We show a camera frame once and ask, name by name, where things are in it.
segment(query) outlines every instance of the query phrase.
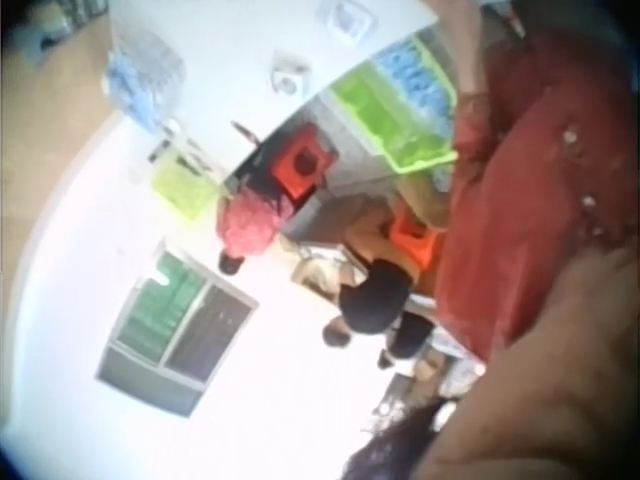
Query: plastic crate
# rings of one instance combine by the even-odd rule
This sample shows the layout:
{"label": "plastic crate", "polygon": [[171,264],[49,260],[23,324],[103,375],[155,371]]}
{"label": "plastic crate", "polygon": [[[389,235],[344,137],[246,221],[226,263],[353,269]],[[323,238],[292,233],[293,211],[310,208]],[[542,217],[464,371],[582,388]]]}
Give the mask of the plastic crate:
{"label": "plastic crate", "polygon": [[[447,97],[449,112],[426,115],[425,109],[421,111],[412,105],[380,68],[381,56],[407,44],[417,50],[420,66],[435,77]],[[451,136],[438,128],[438,121],[452,121],[456,92],[435,58],[417,38],[398,42],[372,61],[356,67],[334,83],[332,92],[340,108],[384,154],[396,173],[416,172],[457,158],[451,148]]]}

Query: pant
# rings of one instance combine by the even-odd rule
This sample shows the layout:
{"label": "pant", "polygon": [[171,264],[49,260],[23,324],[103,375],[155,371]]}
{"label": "pant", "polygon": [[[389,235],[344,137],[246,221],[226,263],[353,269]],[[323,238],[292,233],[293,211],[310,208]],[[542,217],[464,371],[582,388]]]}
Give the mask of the pant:
{"label": "pant", "polygon": [[420,353],[434,328],[425,317],[404,312],[387,351],[397,360],[411,359]]}

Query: plastic stool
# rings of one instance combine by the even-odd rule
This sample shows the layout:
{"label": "plastic stool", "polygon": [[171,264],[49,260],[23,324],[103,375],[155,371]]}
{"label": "plastic stool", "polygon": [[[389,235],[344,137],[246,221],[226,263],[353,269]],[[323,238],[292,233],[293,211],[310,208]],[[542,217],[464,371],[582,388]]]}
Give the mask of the plastic stool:
{"label": "plastic stool", "polygon": [[404,200],[398,201],[389,240],[411,256],[421,271],[427,270],[431,265],[439,236],[415,216]]}
{"label": "plastic stool", "polygon": [[295,201],[315,186],[336,159],[334,152],[325,151],[318,143],[315,125],[307,123],[277,156],[271,174]]}

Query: window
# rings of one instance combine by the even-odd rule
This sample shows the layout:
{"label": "window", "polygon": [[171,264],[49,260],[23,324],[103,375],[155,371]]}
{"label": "window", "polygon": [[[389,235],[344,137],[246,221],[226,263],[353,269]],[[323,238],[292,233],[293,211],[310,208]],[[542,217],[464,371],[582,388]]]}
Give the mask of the window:
{"label": "window", "polygon": [[163,249],[114,329],[98,378],[188,417],[257,303],[175,251]]}

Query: floor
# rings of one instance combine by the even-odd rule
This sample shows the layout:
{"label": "floor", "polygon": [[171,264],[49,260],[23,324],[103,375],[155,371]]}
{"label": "floor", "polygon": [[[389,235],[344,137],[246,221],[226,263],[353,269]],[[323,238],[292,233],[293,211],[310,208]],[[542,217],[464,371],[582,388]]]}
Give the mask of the floor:
{"label": "floor", "polygon": [[[37,69],[19,52],[3,52],[2,318],[21,253],[47,199],[113,114],[100,89],[109,38],[107,19],[100,19],[54,49]],[[2,338],[10,335],[3,323]],[[3,354],[11,354],[11,345],[6,342]],[[6,363],[0,372],[5,379]]]}

